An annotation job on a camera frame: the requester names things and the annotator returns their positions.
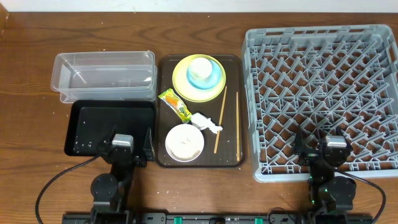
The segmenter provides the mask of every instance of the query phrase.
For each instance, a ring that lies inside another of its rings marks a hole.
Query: yellow plate
[[[187,79],[187,70],[192,60],[198,57],[203,57],[208,60],[216,62],[221,69],[221,80],[210,90],[199,90],[189,84]],[[175,91],[184,99],[196,103],[207,102],[216,98],[224,89],[226,81],[225,70],[223,66],[215,58],[209,55],[196,54],[182,59],[173,71],[173,86]]]

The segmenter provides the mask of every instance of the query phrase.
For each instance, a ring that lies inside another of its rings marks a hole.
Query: wooden table
[[[263,27],[387,24],[398,37],[398,14],[190,14],[190,13],[11,13],[0,43],[0,222],[35,223],[42,187],[86,157],[68,157],[63,144],[71,105],[50,89],[53,61],[61,52],[151,50],[168,54],[235,54],[244,34]],[[250,159],[240,169],[138,169],[129,204],[170,213],[267,214],[273,207],[304,211],[305,182],[259,184]],[[91,181],[110,166],[98,159],[54,182],[40,212],[60,223],[66,212],[92,207]],[[398,179],[377,179],[387,195],[379,223],[398,218]],[[357,182],[354,212],[375,216],[381,194]]]

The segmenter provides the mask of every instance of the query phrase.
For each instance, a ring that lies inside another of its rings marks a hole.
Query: brown tray
[[[169,88],[174,88],[172,74],[175,66],[188,55],[168,55],[160,61],[158,74],[157,94],[163,93]],[[172,159],[165,148],[167,133],[176,125],[182,124],[181,119],[162,100],[156,100],[156,122],[155,122],[155,153],[156,161],[162,167],[237,167],[242,164],[246,155],[247,142],[247,112],[246,95],[243,87],[242,62],[235,55],[210,55],[217,59],[224,67],[226,73],[227,94],[224,106],[222,121],[223,130],[220,132],[217,153],[214,154],[216,134],[209,129],[202,131],[205,138],[205,147],[198,158],[191,162],[178,162]],[[236,92],[239,92],[239,145],[240,161],[236,156]],[[194,103],[181,98],[192,114],[200,112],[212,122],[218,125],[220,120],[221,105],[223,102],[224,90],[213,100],[205,103]]]

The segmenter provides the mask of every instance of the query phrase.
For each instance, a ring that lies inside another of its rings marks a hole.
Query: white bowl
[[[190,162],[201,154],[205,139],[198,128],[191,124],[180,124],[169,131],[165,146],[171,158],[179,162]]]

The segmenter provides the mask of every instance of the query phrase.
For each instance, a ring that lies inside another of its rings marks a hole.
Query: black tray
[[[172,74],[175,66],[188,55],[169,55],[160,62],[160,74],[157,81],[158,94],[163,93],[169,88],[174,88]],[[214,154],[216,134],[209,129],[202,131],[205,138],[205,147],[198,158],[191,162],[178,162],[172,159],[165,149],[165,138],[167,133],[176,125],[182,124],[181,119],[167,106],[162,100],[156,101],[156,125],[155,125],[155,153],[156,161],[162,167],[237,167],[242,164],[247,142],[247,112],[245,107],[246,95],[243,87],[243,74],[241,60],[235,55],[210,55],[217,59],[224,67],[226,72],[227,95],[225,99],[223,130],[220,132],[217,153]],[[240,161],[236,158],[236,92],[239,92],[239,135],[240,135]],[[223,102],[224,90],[213,100],[205,103],[194,103],[182,100],[187,105],[192,114],[200,112],[212,122],[218,124],[220,119],[221,104]]]
[[[134,148],[139,149],[148,127],[154,130],[154,123],[151,102],[79,100],[72,105],[64,151],[68,156],[95,156],[97,144],[114,125],[116,134],[131,135]]]

